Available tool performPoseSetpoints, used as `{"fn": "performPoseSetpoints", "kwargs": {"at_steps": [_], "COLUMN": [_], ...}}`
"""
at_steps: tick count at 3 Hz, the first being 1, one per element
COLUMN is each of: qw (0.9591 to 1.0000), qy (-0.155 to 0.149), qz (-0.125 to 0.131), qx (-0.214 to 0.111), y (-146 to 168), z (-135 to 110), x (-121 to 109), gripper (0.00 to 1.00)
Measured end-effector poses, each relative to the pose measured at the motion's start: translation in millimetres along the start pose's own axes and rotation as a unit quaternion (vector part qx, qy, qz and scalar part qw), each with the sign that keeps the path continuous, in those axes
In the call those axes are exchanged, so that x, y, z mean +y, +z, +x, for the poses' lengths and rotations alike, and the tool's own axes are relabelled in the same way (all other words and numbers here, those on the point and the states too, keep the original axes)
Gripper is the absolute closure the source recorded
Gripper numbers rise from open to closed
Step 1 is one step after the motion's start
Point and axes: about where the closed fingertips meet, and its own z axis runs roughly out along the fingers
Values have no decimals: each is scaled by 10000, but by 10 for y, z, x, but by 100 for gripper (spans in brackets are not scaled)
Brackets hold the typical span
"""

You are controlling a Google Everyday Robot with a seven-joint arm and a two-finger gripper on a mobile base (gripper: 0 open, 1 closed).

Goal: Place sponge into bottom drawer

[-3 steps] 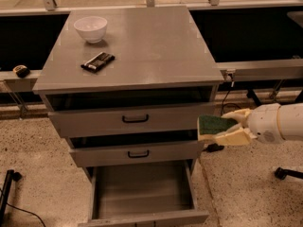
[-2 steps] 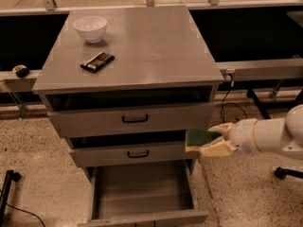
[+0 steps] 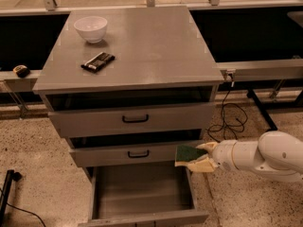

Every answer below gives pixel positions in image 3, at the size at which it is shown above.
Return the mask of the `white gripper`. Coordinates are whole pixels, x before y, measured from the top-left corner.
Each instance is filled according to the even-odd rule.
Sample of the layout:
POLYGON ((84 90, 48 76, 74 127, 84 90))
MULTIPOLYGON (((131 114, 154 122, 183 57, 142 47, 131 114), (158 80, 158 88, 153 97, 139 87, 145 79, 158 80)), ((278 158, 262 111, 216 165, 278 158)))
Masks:
POLYGON ((211 153, 212 158, 206 157, 203 160, 189 163, 187 168, 192 172, 209 173, 214 172, 218 167, 225 171, 234 171, 236 166, 233 161, 233 148, 236 140, 224 140, 221 143, 207 142, 198 145, 198 149, 204 149, 211 153))

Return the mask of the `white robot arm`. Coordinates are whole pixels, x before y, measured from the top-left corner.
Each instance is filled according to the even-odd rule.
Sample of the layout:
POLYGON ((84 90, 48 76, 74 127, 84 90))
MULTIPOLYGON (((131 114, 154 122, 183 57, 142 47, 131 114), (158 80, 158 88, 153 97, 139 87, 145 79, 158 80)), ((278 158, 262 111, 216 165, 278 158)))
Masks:
POLYGON ((249 171, 279 182, 303 181, 303 142, 282 131, 265 132, 256 141, 224 140, 201 144, 207 155, 191 161, 192 172, 249 171))

